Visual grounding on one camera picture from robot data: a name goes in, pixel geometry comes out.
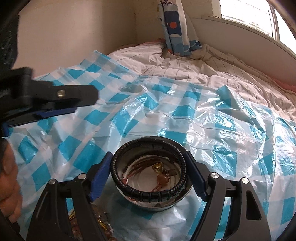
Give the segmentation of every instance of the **blue and white checkered plastic sheet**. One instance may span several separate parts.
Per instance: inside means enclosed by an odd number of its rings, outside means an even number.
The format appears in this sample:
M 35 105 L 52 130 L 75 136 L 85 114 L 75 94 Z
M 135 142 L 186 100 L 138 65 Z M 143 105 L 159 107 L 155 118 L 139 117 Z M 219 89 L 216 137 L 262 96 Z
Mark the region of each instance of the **blue and white checkered plastic sheet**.
M 23 236 L 50 178 L 71 180 L 99 163 L 107 151 L 114 153 L 124 143 L 149 135 L 179 142 L 225 178 L 248 177 L 273 240 L 291 220 L 296 190 L 294 122 L 243 100 L 226 86 L 213 89 L 139 76 L 99 52 L 40 79 L 55 85 L 91 84 L 100 91 L 100 99 L 75 114 L 10 130 L 24 200 L 19 222 Z M 122 197 L 111 178 L 98 203 L 110 214 L 115 236 L 128 241 L 189 240 L 205 206 L 192 189 L 166 211 L 144 211 Z M 223 237 L 229 205 L 226 199 L 217 239 Z

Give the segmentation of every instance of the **finger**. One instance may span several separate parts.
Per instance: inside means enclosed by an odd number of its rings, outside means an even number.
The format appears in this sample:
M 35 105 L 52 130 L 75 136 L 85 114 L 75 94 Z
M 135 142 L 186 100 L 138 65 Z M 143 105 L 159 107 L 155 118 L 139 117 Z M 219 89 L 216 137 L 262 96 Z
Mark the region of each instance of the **finger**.
M 19 194 L 17 206 L 15 207 L 15 210 L 13 214 L 11 214 L 8 219 L 11 223 L 15 223 L 21 216 L 21 211 L 22 211 L 22 195 Z
M 2 172 L 0 173 L 0 200 L 9 197 L 17 182 L 18 168 L 10 145 L 6 146 L 2 161 Z
M 11 196 L 0 201 L 0 210 L 5 217 L 13 214 L 20 196 L 20 186 L 16 183 L 14 191 Z

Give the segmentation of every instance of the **patterned curtain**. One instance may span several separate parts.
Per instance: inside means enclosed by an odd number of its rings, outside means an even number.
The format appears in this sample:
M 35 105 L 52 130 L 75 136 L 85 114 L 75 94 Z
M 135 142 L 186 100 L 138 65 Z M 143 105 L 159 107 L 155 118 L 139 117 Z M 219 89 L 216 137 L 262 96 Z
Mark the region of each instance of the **patterned curtain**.
M 159 0 L 158 8 L 170 53 L 188 56 L 202 47 L 181 0 Z

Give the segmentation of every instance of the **red circle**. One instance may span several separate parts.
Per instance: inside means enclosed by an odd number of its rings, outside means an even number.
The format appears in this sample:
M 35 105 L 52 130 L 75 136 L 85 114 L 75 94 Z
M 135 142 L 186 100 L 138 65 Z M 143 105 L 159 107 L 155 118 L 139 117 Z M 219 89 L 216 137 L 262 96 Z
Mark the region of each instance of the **red circle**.
M 171 27 L 171 28 L 176 28 L 176 27 L 178 27 L 178 25 L 177 25 L 176 22 L 171 22 L 171 23 L 170 23 L 170 27 Z

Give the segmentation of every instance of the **blue gripper pad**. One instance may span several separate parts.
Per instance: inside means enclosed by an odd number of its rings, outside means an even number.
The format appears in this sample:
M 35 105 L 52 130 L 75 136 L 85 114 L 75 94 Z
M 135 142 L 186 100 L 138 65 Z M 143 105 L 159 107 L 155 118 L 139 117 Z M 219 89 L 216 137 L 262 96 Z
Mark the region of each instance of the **blue gripper pad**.
M 91 202 L 99 198 L 102 194 L 106 181 L 110 174 L 110 164 L 113 158 L 113 154 L 111 152 L 107 152 L 101 161 L 101 166 L 91 181 L 91 192 L 89 194 L 89 198 Z
M 204 202 L 206 202 L 208 200 L 208 194 L 206 192 L 206 181 L 197 167 L 198 163 L 196 162 L 196 160 L 194 159 L 194 157 L 192 156 L 190 151 L 184 152 L 183 156 L 184 156 L 184 159 L 186 162 L 187 173 L 188 173 L 189 179 L 192 183 L 192 186 L 195 190 L 195 193 Z

